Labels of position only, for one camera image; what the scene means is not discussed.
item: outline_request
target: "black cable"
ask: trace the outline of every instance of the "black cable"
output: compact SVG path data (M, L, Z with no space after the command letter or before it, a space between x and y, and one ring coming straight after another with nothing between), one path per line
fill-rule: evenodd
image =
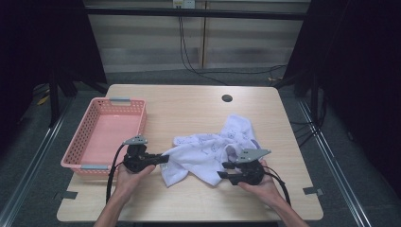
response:
M304 128L306 128L306 127L308 127L309 125L303 125L301 128L299 128L298 130L296 130L296 131L293 131L294 132L294 134L295 133L297 133L298 131L301 131L301 130L303 130Z
M114 177L114 173L115 170L117 169L117 167L121 164L118 164L117 166L115 165L115 163L117 162L117 158L118 158L118 154L120 153L121 149L124 147L125 145L122 144L120 146L120 148L118 148L117 153L114 156L114 160L113 160L113 164L112 164L112 168L110 169L110 173L109 173L109 180L107 181L107 189L106 189L106 203L109 201L109 198L112 194L112 184L113 184L113 177Z
M206 77L205 74L242 74L242 75L252 75L252 74L265 74L265 73L269 73L270 74L270 86L272 86L272 71L278 70L282 67L286 67L287 64L280 64L280 65L274 65L273 67L271 67L269 70L265 70L265 71L259 71L259 72L231 72L231 71L209 71L209 72L199 72L197 70L194 69L194 67L192 67L192 64L189 60L188 57L188 53L186 51L186 44L185 44L185 37L183 35L183 18L179 17L179 24L180 24L180 52L181 52L181 60L183 62L183 66L186 68L186 70L188 70L191 73L197 74L200 77L206 78L206 79L211 79L214 80L218 83L222 83L224 85L228 85L225 82L222 82L218 79L213 79L213 78L209 78ZM183 52L185 53L186 56L186 61L188 62L189 68L185 63L185 60L183 59Z
M274 178L274 179L280 184L281 188L283 189L284 196L286 197L287 203L288 203L289 205L291 205L291 200L289 199L289 193L288 193L288 190L287 190L287 187L286 187L286 183L283 182L283 181L281 180L280 176L279 176L279 175L277 174L277 172L274 171L272 168L267 167L267 166L263 166L263 167L264 167L264 168L267 168L267 169L269 169L269 170L271 170L271 171L273 171L274 174L277 175L277 176L276 176L276 175L274 175L274 174L271 174L271 173L265 171L265 174L266 174L266 175L271 176L272 178Z
M306 136L306 135L308 135L308 134L310 134L310 133L314 133L314 131L307 131L307 132L305 132L305 133L303 133L303 134L301 134L301 135L298 135L297 137L295 137L295 139L301 139L302 137L304 137L304 136Z
M221 83L221 84L223 84L223 85L228 86L228 84L225 83L225 82L223 82L223 81L220 81L220 80L218 80L218 79L209 78L209 77L206 77L206 76L200 74L199 72L197 72L197 71L192 67L192 64L191 64L191 62L190 62L190 60L189 60L189 57L188 57L188 53L187 53L187 51L186 51L185 38L184 38L184 35L183 35L183 18L182 18L182 17L179 17L178 20L179 20L179 24L180 24L180 53L181 53L181 60L183 61L183 66L184 66L189 72L194 73L194 74L198 75L199 77L206 78L206 79L211 79L211 80L213 80L213 81L216 81L216 82L218 82L218 83ZM186 65L185 61L183 60L183 49L184 49L184 53L185 53L185 56L186 56L186 60L187 60L187 62L188 62L188 65L189 65L190 69L188 68L188 66Z
M297 122L297 121L289 121L289 124L293 124L293 125L309 125L312 124L313 122L311 121L307 121L307 122Z
M316 135L319 131L320 129L313 131L301 144L298 145L298 148L302 147L310 138L312 138L312 136Z
M299 79L303 76L303 71L296 73L294 76L283 78L280 82L274 84L273 87L275 89L279 90L284 86L295 83L297 81L297 79Z

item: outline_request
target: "cord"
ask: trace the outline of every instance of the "cord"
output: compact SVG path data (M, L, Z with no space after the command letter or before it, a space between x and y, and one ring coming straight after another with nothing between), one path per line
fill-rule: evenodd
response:
M297 133L298 131L303 130L304 128L308 127L309 125L303 125L301 128L299 128L298 130L293 131L294 134Z
M200 77L206 78L206 79L211 79L213 81L216 81L218 83L224 84L224 85L228 85L227 83L218 80L218 79L213 79L213 78L209 78L206 77L206 74L239 74L239 75L256 75L256 74L266 74L269 73L270 74L270 86L272 86L272 82L273 82L273 76L272 73L275 70L278 70L280 68L286 67L287 64L281 64L281 65L274 65L273 67L271 67L269 70L265 70L265 71L259 71L259 72L232 72L232 71L211 71L211 72L199 72L197 70L194 69L194 67L192 66L189 57L188 57L188 53L186 51L186 44L185 44L185 38L183 35L183 18L179 17L179 24L180 24L180 52L181 52L181 60L183 62L183 66L186 68L186 70L188 70L191 73L194 73ZM183 57L183 52L186 56L186 61L189 65L189 67L186 65L184 57Z
M184 38L184 35L183 35L183 18L182 18L182 17L179 17L178 20L179 20L179 23L180 23L180 53L181 53L181 60L182 60L182 62L183 62L183 66L184 66L189 72L194 73L194 74L198 75L199 77L206 78L206 79L211 79L211 80L213 80L213 81L216 81L216 82L218 82L218 83L221 83L221 84L223 84L223 85L228 86L228 84L225 83L225 82L223 82L223 81L220 81L220 80L218 80L218 79L209 78L209 77L206 77L206 76L202 75L201 73L197 72L197 71L194 69L194 67L192 67L191 61L189 60L188 53L187 53L187 51L186 51L185 38ZM185 53L185 56L186 56L186 60L187 60L188 65L189 65L190 68L188 68L188 66L186 65L186 63L185 63L185 61L184 61L184 59L183 59L183 49L184 49L184 53Z
M319 117L319 120L318 120L318 122L316 124L316 130L314 130L311 134L309 134L310 133L310 131L309 131L308 133L304 133L304 134L296 137L297 139L299 139L299 138L304 137L307 134L309 134L307 136L307 138L298 145L299 148L302 147L310 138L312 138L312 136L316 135L319 131L321 131L321 128L322 128L323 123L324 123L325 116L327 114L327 101L328 101L327 96L325 94L323 94L323 101L322 101L322 106L321 106L321 110L320 110L320 117ZM290 122L290 123L291 124L299 124L299 125L303 125L303 124L307 125L307 124L312 124L313 122L305 122L305 123L303 123L303 122Z
M280 176L279 176L279 175L277 174L277 172L274 171L272 168L267 167L267 166L263 166L263 167L264 167L264 168L267 168L267 169L269 169L269 170L271 170L271 171L273 171L273 173L274 173L275 175L274 175L274 174L271 174L271 173L269 173L269 172L267 172L267 171L265 171L265 174L271 176L272 178L274 178L274 179L280 184L281 188L283 189L284 196L286 197L287 203L288 203L289 205L291 205L291 200L289 199L289 193L288 193L288 190L287 190L287 187L286 187L286 183L283 182L283 181L281 180Z
M109 173L109 180L107 181L107 189L106 189L106 203L109 201L109 198L112 194L112 184L113 184L113 177L114 177L114 173L115 170L117 169L117 167L122 164L118 164L117 166L115 165L115 163L117 162L117 158L118 158L118 154L120 153L121 149L124 147L125 145L122 144L120 146L120 148L118 148L117 153L114 156L114 160L113 160L113 164L112 164L112 168L110 169L110 173Z

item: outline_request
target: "wooden tabletop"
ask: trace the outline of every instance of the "wooden tabletop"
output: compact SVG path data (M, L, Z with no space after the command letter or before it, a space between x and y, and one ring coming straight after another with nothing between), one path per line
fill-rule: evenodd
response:
M223 101L224 95L233 100ZM294 210L303 219L323 217L317 196L304 193L303 188L313 185L276 89L115 84L106 96L143 98L147 102L144 136L148 139L149 153L169 150L175 136L219 133L229 114L248 118L261 148L271 149L265 160L286 182ZM58 219L95 221L105 205L106 182L107 177L74 174L67 190L78 195L74 200L62 201ZM138 222L278 219L253 194L227 180L213 187L189 174L167 188L159 167L141 182L120 215L120 220Z

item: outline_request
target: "crumpled white towel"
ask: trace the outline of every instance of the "crumpled white towel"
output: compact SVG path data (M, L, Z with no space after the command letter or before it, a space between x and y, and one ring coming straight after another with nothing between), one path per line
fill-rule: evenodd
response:
M251 122L231 114L219 134L200 133L174 138L174 146L163 155L169 155L161 165L166 186L181 181L188 172L215 186L221 181L217 171L224 171L223 162L234 162L244 148L259 148Z

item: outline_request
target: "round hole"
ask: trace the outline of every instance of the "round hole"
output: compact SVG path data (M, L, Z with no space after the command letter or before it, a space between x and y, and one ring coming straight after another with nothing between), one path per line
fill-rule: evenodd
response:
M224 96L221 97L221 99L223 99L223 101L225 101L225 102L233 101L233 97L230 96L230 95L224 95Z

